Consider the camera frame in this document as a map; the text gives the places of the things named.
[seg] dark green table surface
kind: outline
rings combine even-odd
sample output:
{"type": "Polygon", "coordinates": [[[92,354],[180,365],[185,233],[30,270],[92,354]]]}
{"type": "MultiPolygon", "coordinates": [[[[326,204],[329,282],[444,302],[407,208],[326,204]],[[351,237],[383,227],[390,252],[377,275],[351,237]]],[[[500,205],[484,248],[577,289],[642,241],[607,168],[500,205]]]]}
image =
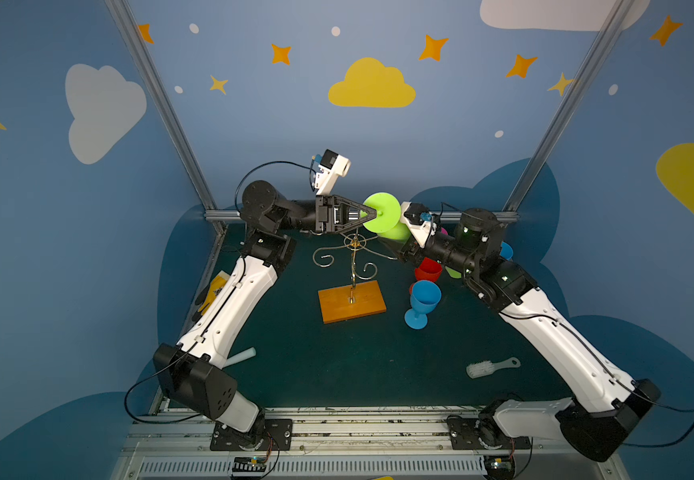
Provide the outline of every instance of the dark green table surface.
{"type": "MultiPolygon", "coordinates": [[[[232,225],[224,249],[238,247],[243,225],[232,225]]],[[[316,266],[313,251],[342,245],[342,237],[291,234],[293,259],[240,331],[232,354],[256,348],[256,357],[227,367],[249,400],[272,406],[484,405],[515,392],[526,400],[570,396],[563,379],[515,329],[490,312],[460,280],[445,272],[443,298],[429,324],[412,330],[403,321],[411,308],[414,269],[358,252],[356,264],[379,266],[375,278],[387,312],[324,325],[318,290],[349,284],[350,252],[333,253],[329,268],[316,266]],[[521,367],[470,379],[468,364],[517,357],[521,367]]],[[[378,242],[373,250],[388,254],[378,242]]],[[[223,251],[214,273],[230,273],[238,254],[223,251]]]]}

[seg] black mounting plate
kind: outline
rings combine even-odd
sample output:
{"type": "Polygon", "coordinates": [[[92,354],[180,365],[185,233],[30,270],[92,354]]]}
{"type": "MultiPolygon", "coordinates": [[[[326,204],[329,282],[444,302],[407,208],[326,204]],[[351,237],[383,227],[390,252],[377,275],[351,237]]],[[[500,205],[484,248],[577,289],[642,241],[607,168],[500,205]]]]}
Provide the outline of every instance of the black mounting plate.
{"type": "MultiPolygon", "coordinates": [[[[273,437],[273,450],[291,449],[291,418],[266,418],[264,421],[265,430],[273,437]]],[[[211,445],[209,448],[214,452],[242,452],[240,447],[243,439],[235,433],[232,428],[222,428],[222,424],[217,422],[213,427],[211,445]]],[[[266,452],[269,446],[269,437],[264,436],[262,444],[256,448],[257,452],[266,452]]]]}
{"type": "MultiPolygon", "coordinates": [[[[477,435],[477,417],[450,416],[446,418],[446,423],[448,424],[448,437],[451,439],[451,447],[454,450],[485,450],[485,446],[477,435]]],[[[511,449],[510,439],[502,433],[500,435],[504,439],[501,449],[511,449]]],[[[528,437],[515,438],[515,450],[527,450],[530,447],[531,443],[528,437]]]]}

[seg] wooden board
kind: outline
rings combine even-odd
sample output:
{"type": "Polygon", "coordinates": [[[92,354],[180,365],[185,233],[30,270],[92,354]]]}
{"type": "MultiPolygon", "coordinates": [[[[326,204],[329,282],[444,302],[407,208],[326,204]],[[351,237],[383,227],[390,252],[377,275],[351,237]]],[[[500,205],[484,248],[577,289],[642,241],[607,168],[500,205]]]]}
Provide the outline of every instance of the wooden board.
{"type": "Polygon", "coordinates": [[[379,289],[379,282],[376,280],[358,283],[355,286],[355,303],[349,302],[351,288],[350,285],[347,285],[318,291],[323,323],[350,320],[359,316],[387,311],[385,299],[381,296],[379,289]]]}

